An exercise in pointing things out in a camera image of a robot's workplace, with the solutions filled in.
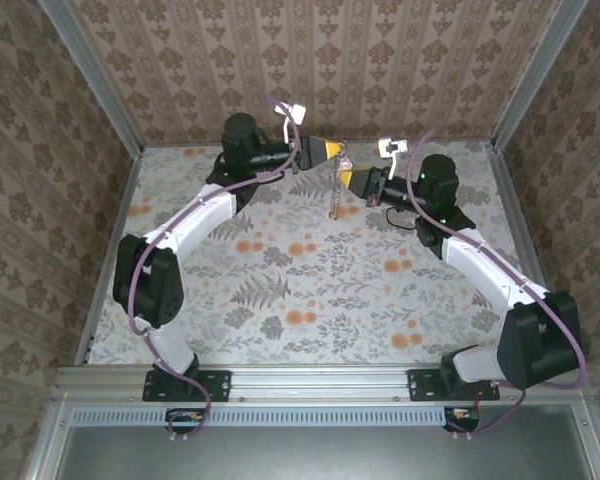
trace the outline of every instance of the wall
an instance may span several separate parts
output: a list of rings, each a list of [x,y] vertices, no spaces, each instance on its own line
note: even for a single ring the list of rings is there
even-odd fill
[[[588,3],[505,157],[545,278],[578,300],[600,399],[600,0]]]
[[[232,112],[306,105],[340,138],[487,138],[557,0],[70,0],[152,145],[219,141]]]
[[[0,1],[0,479],[73,362],[130,159],[37,2]]]

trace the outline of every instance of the floral tablecloth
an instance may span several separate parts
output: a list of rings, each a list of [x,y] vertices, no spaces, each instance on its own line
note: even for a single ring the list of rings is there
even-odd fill
[[[434,142],[422,156],[454,159],[458,204],[518,265],[488,148]],[[219,151],[147,149],[126,231],[144,234],[169,219],[198,193]],[[372,143],[350,144],[349,156],[356,166],[384,166]],[[399,172],[405,165],[406,156]],[[332,164],[259,187],[185,261],[180,316],[202,363],[436,362],[459,347],[497,342],[501,321],[487,300],[415,232],[388,225],[384,206],[366,208],[343,189],[340,218],[329,219],[332,187]],[[112,281],[89,363],[151,363],[111,297]]]

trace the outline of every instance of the gray panel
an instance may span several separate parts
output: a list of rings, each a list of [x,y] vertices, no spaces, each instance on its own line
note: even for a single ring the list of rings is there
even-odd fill
[[[74,428],[58,478],[592,478],[578,438],[569,407],[523,408],[469,441],[436,427],[209,428],[186,442],[155,427]]]

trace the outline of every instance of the metal base plate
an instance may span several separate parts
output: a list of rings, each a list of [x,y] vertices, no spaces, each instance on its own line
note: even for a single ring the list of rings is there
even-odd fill
[[[196,379],[209,392],[212,402],[228,402],[231,391],[229,370],[200,370]],[[202,393],[192,385],[161,370],[150,370],[142,391],[144,402],[204,402]]]
[[[475,401],[475,391],[468,392],[466,395],[451,397],[442,383],[440,372],[437,368],[423,368],[417,370],[408,370],[409,395],[412,402],[433,402],[433,401]],[[480,401],[500,400],[500,390],[498,386],[491,386],[491,382],[485,380],[476,382],[475,389],[478,391]]]

